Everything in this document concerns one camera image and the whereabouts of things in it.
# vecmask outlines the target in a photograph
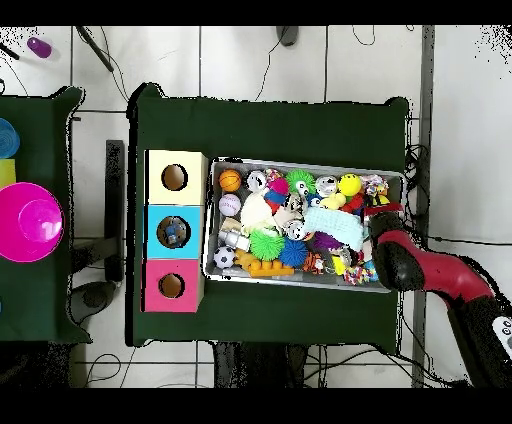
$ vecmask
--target pink box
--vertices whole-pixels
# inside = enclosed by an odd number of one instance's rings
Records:
[[[197,312],[204,293],[204,278],[198,259],[150,259],[145,268],[144,273],[142,265],[142,312]],[[178,297],[166,297],[160,291],[160,281],[168,274],[176,274],[184,283]]]

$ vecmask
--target blue box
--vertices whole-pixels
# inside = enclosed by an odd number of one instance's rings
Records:
[[[202,206],[148,205],[147,259],[199,259],[203,239]],[[180,217],[190,228],[190,237],[182,247],[170,249],[157,237],[160,222],[167,217]]]

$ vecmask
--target box with hole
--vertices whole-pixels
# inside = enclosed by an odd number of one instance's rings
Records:
[[[204,293],[198,259],[151,259],[143,267],[143,312],[197,312]]]
[[[203,240],[203,206],[149,205],[148,259],[198,259]]]
[[[205,203],[208,160],[200,152],[146,151],[146,198],[153,205]]]

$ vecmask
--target circular hole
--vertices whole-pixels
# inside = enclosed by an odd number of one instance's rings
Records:
[[[162,172],[162,184],[167,190],[179,191],[186,187],[188,182],[187,171],[183,166],[174,164],[166,166]]]
[[[162,219],[156,229],[158,241],[169,249],[185,246],[190,239],[190,226],[179,216]]]
[[[180,297],[185,290],[185,281],[178,274],[167,274],[158,282],[158,290],[165,297]]]

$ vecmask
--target baseball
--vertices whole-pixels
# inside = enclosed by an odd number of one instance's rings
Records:
[[[225,194],[219,200],[219,210],[224,216],[235,216],[240,207],[240,199],[234,194]]]

